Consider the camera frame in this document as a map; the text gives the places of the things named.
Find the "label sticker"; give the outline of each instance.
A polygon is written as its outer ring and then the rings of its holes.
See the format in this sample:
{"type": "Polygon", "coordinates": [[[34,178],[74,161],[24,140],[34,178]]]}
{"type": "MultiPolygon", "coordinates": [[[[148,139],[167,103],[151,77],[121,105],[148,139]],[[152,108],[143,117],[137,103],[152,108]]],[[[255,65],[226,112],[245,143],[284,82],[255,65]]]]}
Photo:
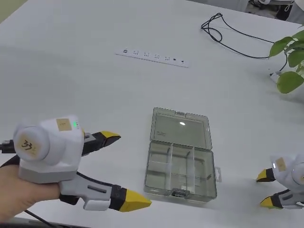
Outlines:
{"type": "Polygon", "coordinates": [[[275,162],[276,162],[277,168],[279,169],[280,172],[286,170],[286,165],[285,165],[285,161],[283,158],[279,158],[275,162]]]}
{"type": "Polygon", "coordinates": [[[41,146],[39,143],[34,142],[30,138],[28,138],[25,134],[22,134],[17,143],[17,148],[27,153],[33,158],[36,158],[41,146]]]}
{"type": "Polygon", "coordinates": [[[69,119],[56,119],[56,122],[60,132],[72,130],[72,125],[69,119]]]}

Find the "green leaf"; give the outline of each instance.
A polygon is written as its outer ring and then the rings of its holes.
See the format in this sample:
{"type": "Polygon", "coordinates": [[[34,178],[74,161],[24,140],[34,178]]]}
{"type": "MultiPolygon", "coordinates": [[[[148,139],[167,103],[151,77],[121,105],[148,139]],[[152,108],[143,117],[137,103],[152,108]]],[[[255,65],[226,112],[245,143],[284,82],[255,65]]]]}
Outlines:
{"type": "Polygon", "coordinates": [[[281,51],[284,50],[286,45],[292,40],[293,39],[291,37],[284,37],[283,39],[274,43],[270,49],[269,57],[276,56],[277,54],[279,54],[281,51]]]}
{"type": "Polygon", "coordinates": [[[288,56],[288,64],[290,67],[299,65],[304,60],[304,50],[294,50],[288,56]]]}
{"type": "Polygon", "coordinates": [[[302,85],[303,82],[304,78],[302,78],[296,72],[288,71],[280,74],[276,86],[282,94],[288,94],[302,85]]]}
{"type": "Polygon", "coordinates": [[[292,36],[294,39],[304,40],[304,30],[297,32],[292,36]]]}
{"type": "Polygon", "coordinates": [[[302,68],[302,65],[299,64],[298,67],[297,67],[297,69],[296,69],[295,71],[296,71],[297,73],[299,73],[299,72],[301,71],[301,68],[302,68]]]}
{"type": "Polygon", "coordinates": [[[296,41],[296,42],[290,44],[290,45],[285,49],[285,53],[287,53],[287,52],[290,51],[291,49],[295,49],[295,50],[303,49],[303,50],[304,50],[304,41],[298,40],[298,41],[296,41]]]}

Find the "plastic box lid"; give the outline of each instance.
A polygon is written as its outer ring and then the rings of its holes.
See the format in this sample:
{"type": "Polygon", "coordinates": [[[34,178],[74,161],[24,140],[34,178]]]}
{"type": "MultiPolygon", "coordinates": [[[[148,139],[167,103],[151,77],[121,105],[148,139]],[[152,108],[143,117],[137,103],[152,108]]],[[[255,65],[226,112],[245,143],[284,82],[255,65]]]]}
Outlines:
{"type": "Polygon", "coordinates": [[[212,149],[208,118],[203,115],[154,108],[151,141],[212,149]]]}

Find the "handwritten number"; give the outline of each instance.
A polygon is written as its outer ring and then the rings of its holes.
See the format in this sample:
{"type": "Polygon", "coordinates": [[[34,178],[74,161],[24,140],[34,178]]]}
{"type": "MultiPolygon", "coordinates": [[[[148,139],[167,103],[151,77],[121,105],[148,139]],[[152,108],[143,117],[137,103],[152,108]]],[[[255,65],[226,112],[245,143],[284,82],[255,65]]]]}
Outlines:
{"type": "Polygon", "coordinates": [[[29,143],[27,140],[24,140],[24,143],[21,145],[26,151],[33,148],[33,144],[29,143]]]}

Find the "gray plastic box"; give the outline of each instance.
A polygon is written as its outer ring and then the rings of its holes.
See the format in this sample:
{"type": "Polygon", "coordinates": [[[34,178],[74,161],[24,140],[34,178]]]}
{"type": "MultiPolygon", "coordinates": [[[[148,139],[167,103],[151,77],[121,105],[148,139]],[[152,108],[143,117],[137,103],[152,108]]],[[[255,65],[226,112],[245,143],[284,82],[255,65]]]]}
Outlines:
{"type": "Polygon", "coordinates": [[[217,197],[206,116],[154,108],[144,191],[208,202],[217,197]]]}

